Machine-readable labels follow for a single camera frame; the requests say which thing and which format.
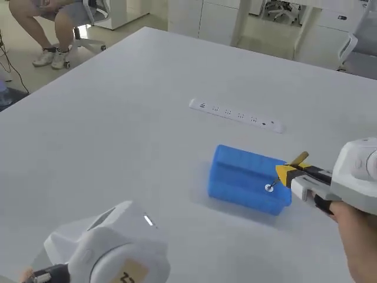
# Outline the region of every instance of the chair base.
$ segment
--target chair base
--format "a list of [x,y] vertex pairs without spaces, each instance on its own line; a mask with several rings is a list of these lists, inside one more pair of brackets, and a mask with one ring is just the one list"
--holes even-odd
[[283,15],[286,15],[292,23],[297,21],[297,17],[291,11],[288,11],[288,10],[285,10],[285,9],[272,10],[272,11],[268,12],[269,15],[272,14],[272,13],[277,13],[277,15],[273,19],[274,21],[277,20],[278,18],[282,17]]
[[74,35],[75,35],[75,38],[74,38],[72,46],[70,48],[70,53],[68,54],[68,56],[65,59],[64,67],[66,69],[71,68],[71,58],[78,51],[79,47],[84,47],[95,55],[101,53],[102,51],[106,50],[106,48],[107,48],[104,41],[89,40],[89,39],[86,39],[86,38],[81,38],[80,31],[77,27],[74,28]]

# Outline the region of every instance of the blue box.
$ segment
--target blue box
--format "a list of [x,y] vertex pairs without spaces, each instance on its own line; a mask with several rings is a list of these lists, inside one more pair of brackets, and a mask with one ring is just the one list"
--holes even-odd
[[276,165],[286,162],[219,145],[213,157],[208,194],[248,208],[278,215],[292,202],[290,189],[278,183],[272,192],[264,187],[277,179]]

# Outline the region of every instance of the power strip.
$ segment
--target power strip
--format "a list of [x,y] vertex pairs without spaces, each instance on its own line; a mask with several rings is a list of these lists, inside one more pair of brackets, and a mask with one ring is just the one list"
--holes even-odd
[[284,132],[284,126],[280,121],[260,117],[252,114],[251,112],[241,111],[233,107],[221,106],[217,103],[209,103],[207,101],[195,98],[191,100],[190,108],[226,119],[257,126],[266,130],[274,131],[275,133],[281,134]]

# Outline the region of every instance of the sticker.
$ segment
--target sticker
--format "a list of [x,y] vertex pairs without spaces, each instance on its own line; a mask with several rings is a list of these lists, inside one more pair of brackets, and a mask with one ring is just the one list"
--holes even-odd
[[126,259],[117,276],[110,283],[142,283],[148,268],[137,261]]

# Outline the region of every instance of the black cable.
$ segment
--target black cable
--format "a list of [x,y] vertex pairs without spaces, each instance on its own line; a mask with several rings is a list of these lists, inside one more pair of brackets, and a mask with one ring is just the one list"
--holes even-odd
[[8,62],[8,66],[9,66],[9,70],[10,70],[10,67],[17,73],[19,79],[21,80],[21,84],[22,86],[24,87],[24,89],[26,90],[27,92],[27,95],[30,94],[30,91],[28,90],[28,88],[25,86],[24,84],[24,81],[22,79],[22,75],[19,73],[19,71],[17,71],[17,69],[12,65],[11,63],[11,60],[9,60],[9,57],[8,57],[8,54],[6,53],[5,51],[5,43],[4,41],[2,40],[2,34],[1,34],[1,31],[0,31],[0,42],[1,42],[1,45],[0,45],[0,49],[2,50],[2,52],[4,53],[5,55],[5,58],[6,58],[6,61]]

